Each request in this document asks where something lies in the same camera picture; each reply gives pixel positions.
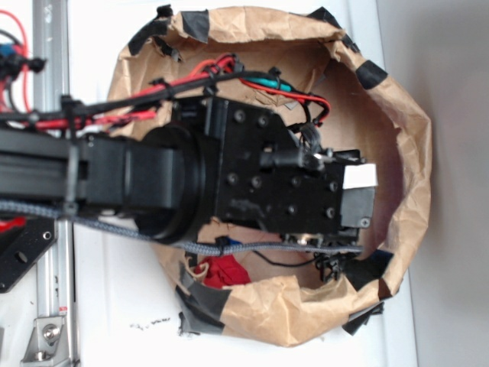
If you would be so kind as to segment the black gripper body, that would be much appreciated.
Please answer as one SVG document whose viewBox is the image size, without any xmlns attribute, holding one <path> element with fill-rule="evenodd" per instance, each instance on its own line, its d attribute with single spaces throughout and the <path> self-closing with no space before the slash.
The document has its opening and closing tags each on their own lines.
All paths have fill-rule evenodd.
<svg viewBox="0 0 489 367">
<path fill-rule="evenodd" d="M 179 100 L 172 121 L 218 147 L 214 217 L 312 252 L 323 281 L 361 254 L 377 167 L 359 151 L 322 148 L 311 124 L 289 128 L 269 109 L 219 97 Z"/>
</svg>

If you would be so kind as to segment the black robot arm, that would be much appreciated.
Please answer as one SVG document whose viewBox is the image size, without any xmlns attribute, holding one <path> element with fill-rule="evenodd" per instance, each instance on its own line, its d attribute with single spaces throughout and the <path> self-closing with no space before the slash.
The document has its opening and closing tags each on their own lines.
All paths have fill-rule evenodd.
<svg viewBox="0 0 489 367">
<path fill-rule="evenodd" d="M 279 236 L 279 250 L 313 252 L 318 268 L 332 257 L 338 269 L 358 254 L 376 188 L 377 168 L 359 151 L 324 149 L 309 123 L 289 127 L 271 110 L 219 97 L 178 100 L 172 122 L 141 141 L 4 129 L 2 258 L 37 260 L 16 242 L 29 226 L 50 241 L 55 219 L 106 231 L 102 216 L 117 215 L 135 224 L 120 235 L 203 255 L 237 250 L 221 237 L 197 242 L 212 220 L 256 229 Z"/>
</svg>

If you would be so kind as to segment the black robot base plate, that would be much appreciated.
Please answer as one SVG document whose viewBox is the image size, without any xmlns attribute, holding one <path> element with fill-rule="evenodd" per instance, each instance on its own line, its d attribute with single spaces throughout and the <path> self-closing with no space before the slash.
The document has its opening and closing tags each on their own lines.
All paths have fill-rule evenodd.
<svg viewBox="0 0 489 367">
<path fill-rule="evenodd" d="M 56 240 L 56 222 L 16 216 L 1 220 L 1 293 L 6 294 L 31 270 Z"/>
</svg>

